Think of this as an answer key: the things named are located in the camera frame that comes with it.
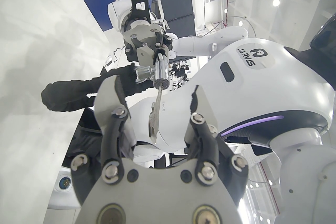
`bolt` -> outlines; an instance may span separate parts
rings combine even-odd
[[[87,156],[85,154],[77,155],[71,162],[71,169],[77,171],[78,167],[87,164]]]
[[[202,176],[206,179],[206,180],[211,180],[213,178],[213,176],[215,175],[215,172],[213,171],[213,169],[209,166],[204,166],[201,170]]]
[[[236,165],[239,167],[239,168],[244,168],[246,166],[246,163],[245,163],[245,160],[241,157],[238,157],[236,160],[235,160],[235,163]]]
[[[197,123],[201,123],[202,120],[203,120],[203,116],[197,113],[197,114],[195,114],[195,115],[193,116],[193,119],[194,119]]]
[[[121,107],[116,109],[114,114],[117,116],[123,115],[125,113],[125,110],[123,110]]]
[[[197,224],[219,224],[216,216],[208,210],[204,210],[198,214]]]
[[[118,175],[118,167],[112,164],[106,168],[105,170],[106,178],[111,179],[114,178],[116,175]]]
[[[217,129],[215,126],[212,126],[212,125],[208,125],[208,126],[209,126],[210,133],[217,134]]]

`key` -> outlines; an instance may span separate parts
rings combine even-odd
[[[156,144],[156,135],[159,131],[159,112],[161,107],[161,96],[162,96],[163,85],[159,87],[159,92],[157,94],[156,101],[151,105],[151,113],[149,114],[148,128],[149,137]]]

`black panel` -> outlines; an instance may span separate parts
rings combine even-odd
[[[161,0],[161,4],[168,22],[193,14],[192,0]]]
[[[261,146],[257,146],[257,145],[252,145],[251,147],[252,147],[253,153],[256,156],[262,156],[262,155],[272,153],[272,149],[270,149],[270,148],[261,147]]]
[[[220,69],[227,82],[231,82],[234,80],[234,74],[230,68],[230,65],[227,62],[222,63]]]
[[[327,120],[315,112],[304,110],[286,110],[265,114],[237,123],[236,125],[222,131],[220,135],[240,125],[272,116],[283,116],[283,118],[260,122],[238,129],[225,135],[222,139],[230,143],[241,143],[242,141],[245,141],[245,143],[250,142],[251,144],[255,143],[263,145],[264,147],[269,147],[269,143],[272,139],[290,130],[298,128],[315,128],[321,132],[328,126]]]
[[[185,61],[185,60],[192,59],[192,58],[195,58],[195,57],[179,57],[179,56],[177,56],[174,59],[170,59],[169,64],[178,63],[180,61]]]
[[[170,29],[167,32],[175,33],[179,38],[196,35],[193,14],[168,22]]]

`cable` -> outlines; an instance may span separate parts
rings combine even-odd
[[[253,29],[255,38],[257,38],[257,35],[255,34],[255,30],[254,30],[252,24],[250,23],[249,20],[246,19],[246,17],[241,17],[241,16],[230,16],[229,18],[242,18],[242,19],[246,20],[246,21],[250,24],[251,28]]]
[[[115,49],[115,51],[113,52],[113,55],[115,56],[116,60],[115,60],[115,61],[113,61],[113,63],[116,63],[116,62],[117,62],[117,60],[118,60],[118,58],[117,58],[117,56],[116,56],[116,53],[115,53],[115,52],[116,52],[117,50],[123,50],[124,48],[125,48],[125,46],[123,46],[121,49],[120,49],[120,48],[116,48],[116,49]]]
[[[252,181],[252,180],[250,180],[249,178],[247,178],[250,182],[252,182],[252,183],[259,183],[259,184],[269,184],[270,182],[257,182],[257,181]]]
[[[187,159],[187,158],[180,159],[177,162],[174,162],[173,164],[169,165],[167,168],[171,168],[174,164],[178,164],[179,162],[181,162],[181,161],[183,161],[185,159]]]
[[[218,27],[221,23],[222,23],[222,21],[220,21],[220,22],[217,24],[217,26],[215,26],[211,31],[209,31],[209,32],[207,32],[206,34],[202,35],[202,37],[208,35],[208,34],[209,34],[210,32],[212,32],[216,27]]]

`white robot shell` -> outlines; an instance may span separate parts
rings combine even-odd
[[[219,133],[229,136],[244,131],[235,136],[252,139],[255,145],[267,147],[281,126],[289,131],[302,128],[297,124],[301,123],[322,131],[333,117],[335,91],[331,85],[282,45],[246,38],[223,49],[183,87],[162,96],[159,149],[174,152],[185,147],[183,137],[196,85],[205,91]],[[146,119],[153,101],[146,98],[130,108],[138,141],[151,142]]]

